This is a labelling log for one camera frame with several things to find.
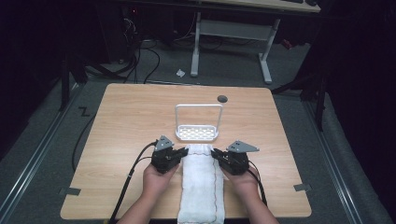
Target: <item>forearm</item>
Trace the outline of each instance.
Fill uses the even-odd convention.
[[[245,198],[243,202],[251,224],[278,224],[278,221],[260,197]]]
[[[140,198],[122,216],[119,224],[146,224],[149,223],[152,208],[156,200],[150,197],[140,196]]]

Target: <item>hand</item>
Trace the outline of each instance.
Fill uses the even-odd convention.
[[[150,164],[143,173],[142,196],[157,200],[165,192],[177,167],[178,165],[165,174],[161,174]]]
[[[257,180],[253,177],[249,172],[245,172],[242,175],[231,175],[227,171],[221,169],[223,173],[230,179],[231,183],[233,183],[233,188],[238,194],[238,196],[242,200],[248,200],[251,198],[259,198],[258,191],[258,183]],[[255,175],[258,175],[258,172],[253,167],[249,167],[249,170]]]

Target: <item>white metal desk frame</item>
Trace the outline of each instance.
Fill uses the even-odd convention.
[[[264,82],[266,84],[271,84],[272,79],[270,71],[268,69],[267,57],[274,42],[279,23],[280,19],[275,20],[272,26],[253,25],[227,21],[201,20],[201,13],[197,12],[195,45],[191,63],[191,76],[198,76],[200,35],[217,35],[266,41],[263,53],[259,54],[259,60],[260,65],[262,66],[262,75],[264,76]]]

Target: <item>person's right hand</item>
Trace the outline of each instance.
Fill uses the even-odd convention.
[[[258,191],[258,183],[257,180],[253,177],[249,172],[245,172],[242,175],[231,175],[224,169],[221,169],[222,172],[230,179],[231,183],[233,183],[233,188],[240,197],[241,200],[248,200],[251,198],[259,198]],[[253,167],[249,167],[249,170],[255,175],[258,175],[258,172]]]

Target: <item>human arm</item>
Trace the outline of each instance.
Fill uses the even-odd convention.
[[[151,210],[154,208],[160,196],[165,192],[177,167],[178,166],[172,168],[165,174],[161,174],[150,164],[143,173],[142,194],[122,216],[118,223],[149,223]]]
[[[252,167],[249,169],[257,176],[258,172],[256,169]],[[223,173],[233,183],[236,194],[247,209],[247,215],[251,224],[278,224],[274,215],[262,202],[258,191],[257,180],[249,172],[245,172],[242,175],[231,175],[223,170]]]

